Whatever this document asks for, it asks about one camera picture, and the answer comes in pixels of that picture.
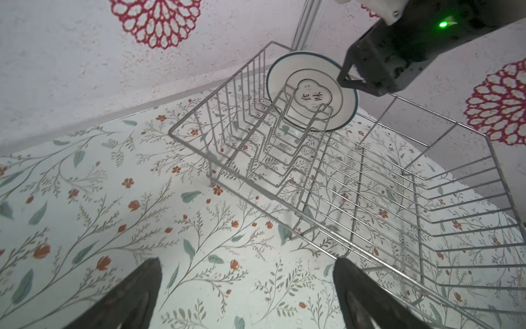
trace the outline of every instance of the white wall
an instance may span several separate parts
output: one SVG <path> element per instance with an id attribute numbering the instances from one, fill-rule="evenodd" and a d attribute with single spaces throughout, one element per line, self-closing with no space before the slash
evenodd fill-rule
<path id="1" fill-rule="evenodd" d="M 290 45 L 303 3 L 202 0 L 187 40 L 150 49 L 108 0 L 2 0 L 0 147 L 226 78 L 270 40 Z"/>
<path id="2" fill-rule="evenodd" d="M 334 0 L 328 0 L 319 26 L 309 43 L 309 50 L 342 63 L 348 47 L 376 20 L 378 18 L 371 18 L 357 1 L 339 5 Z M 508 63 L 524 59 L 526 19 L 440 55 L 407 89 L 398 94 L 454 120 L 467 123 L 468 119 L 463 112 L 467 109 L 466 100 L 473 93 L 474 87 L 481 84 L 488 74 L 500 70 Z M 385 102 L 381 98 L 368 97 L 362 93 L 360 100 L 361 106 L 376 117 L 385 108 Z M 522 107 L 526 108 L 526 101 L 522 103 Z M 424 118 L 405 122 L 407 118 L 391 118 L 388 123 L 416 136 L 426 136 L 436 128 L 436 121 Z M 526 121 L 526 115 L 523 114 L 521 120 Z M 456 163 L 453 156 L 455 153 L 475 158 L 477 152 L 481 151 L 480 141 L 469 134 L 458 133 L 455 137 L 455 141 L 449 141 L 449 149 L 443 147 L 432 156 L 445 168 L 451 168 Z M 526 194 L 526 146 L 509 146 L 502 142 L 494 142 L 493 146 L 524 220 L 526 204 L 522 199 Z M 484 194 L 491 192 L 490 187 Z"/>

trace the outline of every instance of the wire dish rack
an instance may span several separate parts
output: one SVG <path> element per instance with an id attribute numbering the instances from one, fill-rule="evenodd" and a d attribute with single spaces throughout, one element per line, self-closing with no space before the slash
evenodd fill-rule
<path id="1" fill-rule="evenodd" d="M 301 239 L 313 256 L 351 259 L 430 326 L 521 327 L 526 234 L 489 138 L 397 95 L 378 119 L 359 108 L 350 125 L 327 132 L 332 109 L 322 104 L 307 129 L 294 128 L 285 115 L 297 87 L 272 102 L 265 93 L 267 67 L 289 51 L 270 42 L 169 135 L 203 157 L 212 186 L 279 223 L 282 245 Z M 429 141 L 382 123 L 399 109 L 401 120 L 437 121 Z M 442 169 L 428 155 L 458 131 L 479 136 L 474 147 L 487 155 L 455 155 Z M 488 187 L 489 196 L 476 192 Z M 272 216 L 249 197 L 254 190 L 290 212 Z"/>

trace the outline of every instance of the plate rim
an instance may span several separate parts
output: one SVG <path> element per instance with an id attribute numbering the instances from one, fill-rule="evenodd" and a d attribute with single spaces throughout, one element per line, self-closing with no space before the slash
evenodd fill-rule
<path id="1" fill-rule="evenodd" d="M 332 65 L 334 65 L 334 66 L 335 66 L 336 68 L 338 68 L 339 70 L 341 70 L 341 66 L 340 66 L 338 63 L 336 63 L 335 61 L 333 61 L 332 59 L 330 59 L 330 58 L 328 58 L 328 57 L 326 57 L 326 56 L 323 56 L 323 55 L 318 54 L 318 53 L 315 53 L 315 52 L 297 51 L 297 52 L 290 52 L 290 53 L 288 53 L 288 54 L 285 54 L 285 55 L 283 55 L 282 57 L 280 57 L 280 58 L 278 58 L 277 60 L 274 61 L 274 63 L 270 66 L 270 69 L 268 70 L 268 73 L 267 73 L 267 79 L 266 79 L 266 80 L 267 80 L 267 81 L 266 81 L 267 86 L 266 86 L 266 88 L 267 88 L 267 95 L 268 95 L 268 98 L 270 99 L 271 102 L 273 102 L 273 100 L 272 100 L 272 97 L 270 97 L 270 91 L 269 91 L 269 89 L 268 89 L 268 78 L 269 78 L 269 76 L 270 76 L 270 72 L 272 72 L 272 69 L 274 68 L 274 66 L 275 66 L 276 64 L 278 64 L 278 62 L 280 62 L 282 59 L 285 59 L 285 58 L 287 58 L 287 57 L 289 57 L 289 56 L 294 56 L 294 55 L 311 55 L 311 56 L 315 56 L 315 57 L 320 57 L 320 58 L 322 58 L 322 59 L 325 59 L 326 61 L 328 61 L 328 62 L 331 63 Z M 342 129 L 343 127 L 345 127 L 346 125 L 348 125 L 348 124 L 352 121 L 352 119 L 354 119 L 356 113 L 358 112 L 359 97 L 358 97 L 358 91 L 357 91 L 356 89 L 352 89 L 352 90 L 355 92 L 356 102 L 355 102 L 355 109 L 354 109 L 354 111 L 352 112 L 351 117 L 350 117 L 345 123 L 343 123 L 342 125 L 340 125 L 340 126 L 338 126 L 338 127 L 336 127 L 336 128 L 333 128 L 333 129 L 327 129 L 327 130 L 325 130 L 326 132 L 333 132 L 333 131 L 336 131 L 336 130 L 340 130 L 340 129 Z M 289 124 L 293 125 L 294 127 L 298 128 L 298 129 L 301 129 L 301 130 L 305 130 L 305 128 L 303 128 L 303 127 L 301 127 L 301 126 L 295 124 L 294 122 L 288 120 L 286 117 L 284 117 L 284 119 L 285 119 Z"/>

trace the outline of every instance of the red circular pattern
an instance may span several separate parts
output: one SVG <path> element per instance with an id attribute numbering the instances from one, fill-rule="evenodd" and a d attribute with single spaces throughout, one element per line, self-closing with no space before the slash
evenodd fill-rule
<path id="1" fill-rule="evenodd" d="M 377 14 L 373 13 L 371 9 L 365 7 L 364 5 L 361 6 L 362 9 L 365 9 L 369 12 L 369 17 L 377 17 L 377 18 L 380 18 L 380 16 L 378 16 Z"/>
<path id="2" fill-rule="evenodd" d="M 466 103 L 471 127 L 492 141 L 526 144 L 526 58 L 489 74 Z"/>
<path id="3" fill-rule="evenodd" d="M 150 48 L 166 49 L 188 38 L 201 0 L 110 0 L 126 32 Z"/>

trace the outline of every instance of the plate with chinese characters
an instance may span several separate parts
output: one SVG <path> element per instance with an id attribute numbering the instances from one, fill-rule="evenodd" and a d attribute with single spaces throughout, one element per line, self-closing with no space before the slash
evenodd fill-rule
<path id="1" fill-rule="evenodd" d="M 341 88 L 341 66 L 311 52 L 289 53 L 272 64 L 267 94 L 285 120 L 302 129 L 335 131 L 346 126 L 358 109 L 358 92 Z"/>

